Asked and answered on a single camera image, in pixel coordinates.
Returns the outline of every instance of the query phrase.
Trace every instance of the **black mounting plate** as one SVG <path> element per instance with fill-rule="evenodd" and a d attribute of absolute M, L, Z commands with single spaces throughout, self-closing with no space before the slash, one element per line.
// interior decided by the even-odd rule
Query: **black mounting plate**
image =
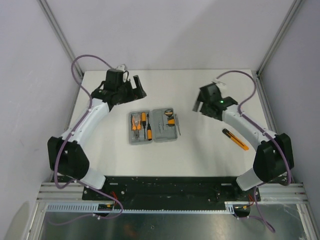
<path fill-rule="evenodd" d="M 225 210 L 225 202 L 248 202 L 253 190 L 237 193 L 237 177 L 107 176 L 101 191 L 114 192 L 127 210 L 205 211 Z M 257 189 L 257 200 L 260 201 Z M 110 199 L 85 188 L 85 201 Z"/>

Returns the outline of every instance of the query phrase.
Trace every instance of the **white tabletop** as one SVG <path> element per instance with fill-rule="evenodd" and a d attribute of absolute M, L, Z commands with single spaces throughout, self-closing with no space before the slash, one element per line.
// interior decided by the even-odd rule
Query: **white tabletop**
<path fill-rule="evenodd" d="M 255 151 L 231 126 L 193 112 L 199 88 L 225 70 L 132 70 L 139 75 L 147 97 L 115 106 L 99 123 L 84 151 L 90 166 L 107 176 L 238 176 L 253 166 Z M 105 71 L 86 71 L 83 86 L 91 93 L 106 77 Z M 238 103 L 253 90 L 250 79 L 239 73 L 222 77 L 226 94 Z M 88 105 L 81 90 L 71 122 Z M 129 144 L 128 114 L 132 111 L 173 108 L 177 113 L 181 136 L 176 141 Z M 258 94 L 243 106 L 249 116 L 267 127 Z M 222 129 L 239 137 L 249 146 L 244 151 Z"/>

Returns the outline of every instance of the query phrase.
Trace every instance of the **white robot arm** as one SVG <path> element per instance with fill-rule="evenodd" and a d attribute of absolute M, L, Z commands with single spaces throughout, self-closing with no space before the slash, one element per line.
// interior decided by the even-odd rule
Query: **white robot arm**
<path fill-rule="evenodd" d="M 293 152 L 291 140 L 288 135 L 263 128 L 259 123 L 252 125 L 239 112 L 238 103 L 230 96 L 222 98 L 220 88 L 221 82 L 211 83 L 200 88 L 200 93 L 193 107 L 205 116 L 223 121 L 236 129 L 256 151 L 253 168 L 240 175 L 236 184 L 242 191 L 247 191 L 262 183 L 268 183 L 279 175 L 287 172 L 284 160 L 282 159 L 271 137 L 280 146 L 285 155 L 289 169 L 293 168 Z"/>
<path fill-rule="evenodd" d="M 136 88 L 132 88 L 131 82 L 128 80 L 128 71 L 125 69 L 125 65 L 116 69 L 109 69 L 106 72 L 105 81 L 91 94 L 92 105 L 89 113 L 86 114 L 87 109 L 85 109 L 78 120 L 75 121 L 75 124 L 59 138 L 53 136 L 49 139 L 47 146 L 52 170 L 55 169 L 63 142 L 70 136 L 59 158 L 58 172 L 80 180 L 95 189 L 103 187 L 105 176 L 90 167 L 90 162 L 83 148 L 93 130 L 115 105 L 132 102 L 147 96 L 137 75 L 133 76 Z M 73 132 L 72 130 L 77 124 L 79 125 Z"/>

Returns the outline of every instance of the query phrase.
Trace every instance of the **open tool case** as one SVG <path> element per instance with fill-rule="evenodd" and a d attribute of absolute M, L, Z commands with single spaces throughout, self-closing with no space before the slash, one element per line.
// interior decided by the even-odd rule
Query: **open tool case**
<path fill-rule="evenodd" d="M 146 116 L 145 131 L 143 127 L 143 113 Z M 173 108 L 133 111 L 129 113 L 129 143 L 132 145 L 149 144 L 155 142 L 169 142 L 178 138 L 177 120 Z M 148 136 L 148 124 L 151 134 Z"/>

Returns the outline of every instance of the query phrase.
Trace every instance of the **white wall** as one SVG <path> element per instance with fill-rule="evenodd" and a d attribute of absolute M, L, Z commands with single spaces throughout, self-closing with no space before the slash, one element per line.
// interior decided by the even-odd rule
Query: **white wall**
<path fill-rule="evenodd" d="M 292 140 L 294 177 L 320 225 L 320 1 L 308 0 L 262 75 L 276 124 Z"/>
<path fill-rule="evenodd" d="M 1 1 L 0 33 L 0 239 L 13 221 L 6 239 L 18 240 L 50 175 L 47 141 L 64 130 L 76 85 L 37 1 Z"/>
<path fill-rule="evenodd" d="M 48 0 L 75 55 L 129 69 L 256 70 L 293 0 Z M 85 70 L 101 70 L 83 60 Z"/>

